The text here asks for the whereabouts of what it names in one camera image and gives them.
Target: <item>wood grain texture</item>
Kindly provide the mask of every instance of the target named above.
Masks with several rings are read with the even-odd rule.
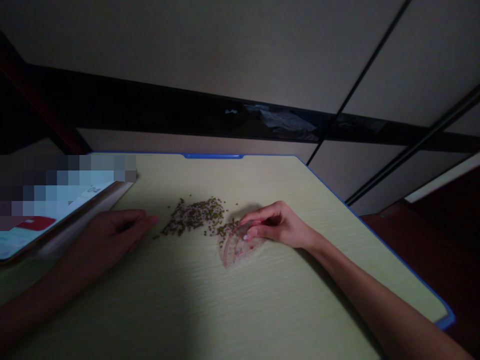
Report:
[[[11,358],[381,356],[346,298],[305,253],[268,241],[252,258],[225,270],[216,239],[203,236],[202,229],[152,240],[180,197],[196,202],[215,196],[226,201],[236,219],[284,200],[429,320],[447,315],[441,302],[294,156],[219,160],[142,154],[137,168],[137,183],[115,209],[143,208],[159,216],[158,224],[136,251],[23,341]]]

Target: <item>white wall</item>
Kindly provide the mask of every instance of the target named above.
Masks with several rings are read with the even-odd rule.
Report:
[[[480,1],[414,0],[344,112],[430,126],[480,83]]]
[[[306,163],[314,143],[78,128],[93,151],[296,155]]]
[[[405,146],[326,140],[308,167],[345,201],[403,149]]]
[[[421,188],[415,190],[406,196],[405,200],[407,200],[409,203],[414,203],[477,167],[480,167],[480,152],[444,172]]]
[[[359,216],[376,214],[468,156],[419,151],[350,207]]]
[[[336,113],[402,0],[3,0],[31,64]]]

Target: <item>dark molding strip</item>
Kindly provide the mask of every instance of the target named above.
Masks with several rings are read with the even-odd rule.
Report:
[[[360,85],[360,83],[362,82],[363,78],[365,77],[365,75],[366,75],[367,72],[369,71],[370,67],[371,67],[372,64],[374,63],[374,61],[375,61],[375,59],[377,58],[378,54],[380,53],[380,51],[381,51],[382,48],[384,47],[385,43],[386,43],[387,40],[389,39],[390,35],[391,35],[392,32],[394,31],[395,27],[397,26],[398,22],[399,22],[400,19],[402,18],[403,14],[404,14],[405,11],[407,10],[407,8],[409,7],[409,5],[410,5],[411,2],[412,2],[412,0],[405,0],[405,2],[403,3],[403,5],[401,6],[400,10],[398,11],[398,13],[396,14],[395,18],[394,18],[393,21],[391,22],[390,26],[389,26],[388,29],[386,30],[385,35],[383,35],[383,37],[382,37],[381,40],[380,40],[380,43],[378,44],[378,46],[376,47],[375,51],[374,51],[373,54],[371,55],[370,60],[368,60],[368,62],[366,63],[365,67],[363,68],[362,72],[360,73],[360,76],[359,76],[358,79],[355,81],[355,84],[353,84],[353,87],[351,88],[350,92],[348,93],[348,95],[346,96],[345,100],[344,100],[343,103],[341,104],[340,109],[338,109],[338,112],[336,113],[336,116],[331,120],[330,124],[328,125],[328,129],[327,129],[327,132],[326,132],[325,136],[320,139],[320,141],[318,142],[317,147],[315,148],[315,150],[313,151],[312,155],[310,156],[310,159],[308,159],[308,162],[306,163],[307,166],[310,165],[310,162],[311,162],[312,159],[314,158],[315,154],[319,151],[320,146],[322,145],[322,143],[324,142],[326,136],[328,135],[330,128],[331,128],[332,125],[337,121],[337,119],[339,118],[340,114],[344,111],[344,109],[345,109],[345,107],[347,106],[348,102],[350,101],[350,99],[351,99],[352,96],[354,95],[355,90],[357,90],[357,88],[359,87],[359,85]]]
[[[444,129],[452,125],[470,109],[480,102],[480,84],[477,85],[472,91],[470,91],[462,100],[460,100],[455,106],[447,111],[440,119],[438,119],[432,126],[430,126],[428,133],[419,140],[416,144],[406,148],[399,155],[397,155],[392,161],[390,161],[383,169],[375,174],[370,180],[368,180],[360,189],[358,189],[352,196],[346,200],[346,204],[351,206],[363,195],[368,193],[373,187],[385,179],[388,175],[394,172],[404,162],[415,155],[422,146],[427,143],[434,135],[442,132]]]
[[[242,111],[245,101],[241,99],[37,65],[28,69],[42,97],[72,128],[307,143],[315,144],[314,148],[318,144],[318,140],[279,137],[259,118],[249,119],[247,126],[233,115],[225,118],[225,109]],[[314,124],[312,134],[318,137],[327,132],[330,119],[335,117],[262,105],[290,111]],[[325,140],[409,147],[428,131],[426,126],[342,113]],[[423,146],[425,150],[459,153],[479,148],[480,137],[455,133],[438,134]]]

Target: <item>light green table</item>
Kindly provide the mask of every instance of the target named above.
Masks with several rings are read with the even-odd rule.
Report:
[[[136,161],[139,179],[114,208],[145,209],[159,216],[158,224],[136,251],[8,357],[381,357],[347,299],[305,253],[269,241],[252,258],[225,270],[216,240],[203,236],[203,229],[152,240],[179,198],[221,198],[236,219],[284,200],[429,320],[440,321],[440,327],[453,321],[443,302],[298,158],[138,154]],[[18,294],[50,265],[30,261],[2,272],[1,300]]]

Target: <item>floor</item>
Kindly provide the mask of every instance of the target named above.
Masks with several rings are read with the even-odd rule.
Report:
[[[456,316],[447,334],[480,359],[479,256],[397,202],[363,221],[446,303]]]

